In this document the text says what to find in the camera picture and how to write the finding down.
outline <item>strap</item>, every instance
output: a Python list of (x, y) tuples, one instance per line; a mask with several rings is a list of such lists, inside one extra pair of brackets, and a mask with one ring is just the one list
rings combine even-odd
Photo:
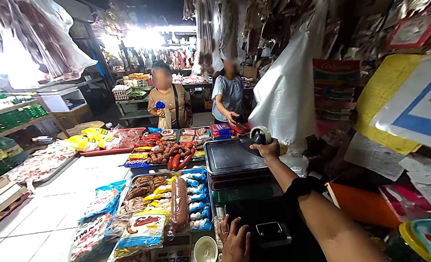
[(175, 87), (175, 84), (173, 84), (173, 83), (172, 83), (172, 87), (173, 87), (173, 93), (175, 94), (175, 116), (176, 116), (177, 124), (180, 125), (180, 121), (179, 121), (180, 107), (178, 105), (177, 88)]

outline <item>black wristband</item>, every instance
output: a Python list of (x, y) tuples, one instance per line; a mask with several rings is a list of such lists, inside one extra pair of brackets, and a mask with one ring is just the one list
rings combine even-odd
[(312, 190), (322, 194), (325, 191), (325, 185), (318, 178), (307, 176), (305, 178), (294, 179), (285, 194), (297, 199), (300, 196), (311, 194)]

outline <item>paper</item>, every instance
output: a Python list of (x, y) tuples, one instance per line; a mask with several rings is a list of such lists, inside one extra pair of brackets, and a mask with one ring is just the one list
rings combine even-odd
[(398, 164), (403, 158), (405, 158), (404, 155), (356, 132), (348, 146), (344, 160), (396, 181), (404, 171), (404, 168)]
[(431, 184), (431, 159), (423, 157), (407, 157), (399, 162), (408, 170), (408, 176), (413, 183)]
[(372, 118), (392, 98), (416, 68), (421, 55), (391, 55), (385, 58), (357, 101), (358, 121), (354, 128), (370, 140), (402, 155), (416, 151), (421, 144), (394, 136), (370, 126)]
[(431, 147), (431, 60), (418, 64), (370, 125)]

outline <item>light blue blouse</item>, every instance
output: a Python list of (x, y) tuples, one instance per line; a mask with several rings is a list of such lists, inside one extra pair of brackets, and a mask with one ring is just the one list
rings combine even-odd
[(238, 114), (242, 113), (243, 80), (237, 76), (234, 80), (228, 80), (223, 75), (219, 75), (215, 80), (212, 91), (212, 114), (218, 121), (228, 122), (227, 118), (220, 113), (215, 105), (215, 96), (222, 95), (222, 104), (228, 111)]

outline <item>elderly woman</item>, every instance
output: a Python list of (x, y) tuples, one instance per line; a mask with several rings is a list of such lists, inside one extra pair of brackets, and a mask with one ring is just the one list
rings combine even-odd
[[(159, 60), (152, 65), (151, 74), (155, 88), (149, 93), (147, 109), (151, 115), (160, 117), (159, 127), (165, 128), (163, 123), (166, 123), (166, 127), (171, 125), (172, 129), (190, 127), (193, 116), (189, 93), (181, 85), (172, 84), (170, 67)], [(157, 109), (157, 101), (163, 101), (165, 108)]]

